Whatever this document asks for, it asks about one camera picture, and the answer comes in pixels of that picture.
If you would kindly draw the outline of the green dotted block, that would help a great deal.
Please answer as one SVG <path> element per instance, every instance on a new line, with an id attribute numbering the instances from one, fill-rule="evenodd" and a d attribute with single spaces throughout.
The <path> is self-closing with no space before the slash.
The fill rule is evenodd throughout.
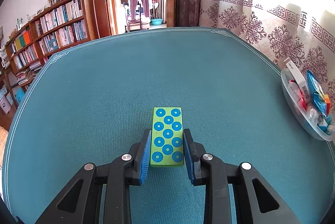
<path id="1" fill-rule="evenodd" d="M 183 123 L 180 107 L 155 107 L 153 110 L 151 159 L 152 167 L 181 167 Z"/>

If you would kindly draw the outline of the red snack packet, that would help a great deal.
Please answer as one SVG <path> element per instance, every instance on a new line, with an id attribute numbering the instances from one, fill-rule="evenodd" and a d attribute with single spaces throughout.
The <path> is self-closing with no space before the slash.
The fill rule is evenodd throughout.
<path id="1" fill-rule="evenodd" d="M 303 93 L 301 92 L 299 86 L 297 85 L 297 83 L 293 79 L 289 80 L 288 88 L 289 88 L 290 94 L 294 98 L 294 102 L 297 103 L 300 107 L 302 107 L 306 111 L 307 110 L 307 105 L 306 105 L 305 100 L 303 98 Z"/>

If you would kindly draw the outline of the blue cracker packet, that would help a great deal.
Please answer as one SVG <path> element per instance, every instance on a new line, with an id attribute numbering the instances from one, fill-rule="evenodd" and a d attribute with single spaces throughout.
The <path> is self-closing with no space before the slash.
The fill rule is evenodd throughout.
<path id="1" fill-rule="evenodd" d="M 310 70 L 307 70 L 307 85 L 311 95 L 311 101 L 314 106 L 321 112 L 321 114 L 326 117 L 326 100 L 324 99 L 324 92 L 322 87 L 316 77 L 312 74 Z"/>

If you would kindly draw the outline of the white medicine box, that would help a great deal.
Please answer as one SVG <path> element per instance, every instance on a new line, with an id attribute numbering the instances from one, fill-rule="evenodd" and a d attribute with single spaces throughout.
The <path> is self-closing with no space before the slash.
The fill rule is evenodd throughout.
<path id="1" fill-rule="evenodd" d="M 306 103 L 309 103 L 311 101 L 311 96 L 310 96 L 309 88 L 308 88 L 305 77 L 302 75 L 298 67 L 295 65 L 295 63 L 290 58 L 285 59 L 284 64 L 287 67 L 287 69 L 290 71 L 290 73 L 292 74 L 299 89 L 301 90 L 304 101 Z"/>

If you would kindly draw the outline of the white blue plastic packet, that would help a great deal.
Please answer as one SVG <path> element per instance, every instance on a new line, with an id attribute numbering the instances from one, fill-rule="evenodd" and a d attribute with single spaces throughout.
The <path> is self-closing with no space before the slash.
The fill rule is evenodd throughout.
<path id="1" fill-rule="evenodd" d="M 313 105 L 307 105 L 307 118 L 313 123 L 318 123 L 319 111 Z"/>

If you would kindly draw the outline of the teal knitted cloth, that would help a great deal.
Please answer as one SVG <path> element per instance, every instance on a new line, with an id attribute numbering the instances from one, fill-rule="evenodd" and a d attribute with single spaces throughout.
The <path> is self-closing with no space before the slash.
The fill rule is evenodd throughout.
<path id="1" fill-rule="evenodd" d="M 320 115 L 317 120 L 317 125 L 323 132 L 325 132 L 328 135 L 331 135 L 332 132 L 334 131 L 332 126 L 331 115 L 328 116 Z"/>

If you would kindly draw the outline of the orange yellow toy brick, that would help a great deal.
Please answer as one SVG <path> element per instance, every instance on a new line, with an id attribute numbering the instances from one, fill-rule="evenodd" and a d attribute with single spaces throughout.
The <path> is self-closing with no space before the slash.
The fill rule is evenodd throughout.
<path id="1" fill-rule="evenodd" d="M 330 107 L 331 107 L 331 101 L 330 101 L 328 94 L 324 94 L 324 102 L 325 102 L 325 114 L 326 116 L 328 116 L 330 113 Z"/>

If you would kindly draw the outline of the clear plastic bowl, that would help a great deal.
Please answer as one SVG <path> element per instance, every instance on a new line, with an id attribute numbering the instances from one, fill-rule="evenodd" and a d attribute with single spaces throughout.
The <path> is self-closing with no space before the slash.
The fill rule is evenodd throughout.
<path id="1" fill-rule="evenodd" d="M 294 114 L 297 121 L 304 128 L 304 130 L 313 138 L 320 141 L 334 141 L 334 133 L 331 135 L 326 134 L 322 131 L 316 123 L 314 123 L 307 115 L 306 110 L 302 107 L 301 103 L 298 103 L 291 89 L 289 88 L 289 80 L 292 79 L 292 74 L 288 69 L 281 71 L 282 90 L 285 96 L 286 102 L 289 105 L 290 110 Z"/>

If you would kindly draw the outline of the small wooden side shelf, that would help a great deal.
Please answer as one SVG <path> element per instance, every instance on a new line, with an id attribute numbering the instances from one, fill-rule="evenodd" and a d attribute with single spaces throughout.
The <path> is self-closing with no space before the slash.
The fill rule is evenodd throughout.
<path id="1" fill-rule="evenodd" d="M 13 87 L 10 83 L 9 73 L 12 72 L 12 67 L 9 61 L 9 57 L 7 56 L 7 52 L 5 46 L 1 48 L 1 81 L 4 83 L 7 91 L 11 95 L 11 99 L 13 104 L 11 105 L 16 110 L 18 108 L 18 103 L 13 93 Z"/>

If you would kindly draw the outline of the wooden bookshelf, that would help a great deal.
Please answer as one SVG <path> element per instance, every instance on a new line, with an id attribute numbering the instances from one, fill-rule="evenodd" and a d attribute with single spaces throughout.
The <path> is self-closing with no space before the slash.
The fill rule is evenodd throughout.
<path id="1" fill-rule="evenodd" d="M 22 86 L 33 80 L 53 54 L 96 38 L 93 0 L 61 0 L 16 32 L 5 50 Z"/>

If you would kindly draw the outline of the blue plastic basin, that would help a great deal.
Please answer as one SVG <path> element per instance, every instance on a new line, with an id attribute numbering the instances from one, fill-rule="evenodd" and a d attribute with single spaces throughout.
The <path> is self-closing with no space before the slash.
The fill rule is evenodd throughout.
<path id="1" fill-rule="evenodd" d="M 163 20 L 161 18 L 155 18 L 155 19 L 151 19 L 151 24 L 153 26 L 159 26 L 162 25 Z"/>

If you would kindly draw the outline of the patterned curtain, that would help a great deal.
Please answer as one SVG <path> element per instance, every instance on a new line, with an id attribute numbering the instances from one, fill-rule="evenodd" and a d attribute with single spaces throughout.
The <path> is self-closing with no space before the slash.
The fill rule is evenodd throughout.
<path id="1" fill-rule="evenodd" d="M 334 0 L 177 0 L 175 24 L 225 28 L 280 68 L 291 59 L 334 99 Z"/>

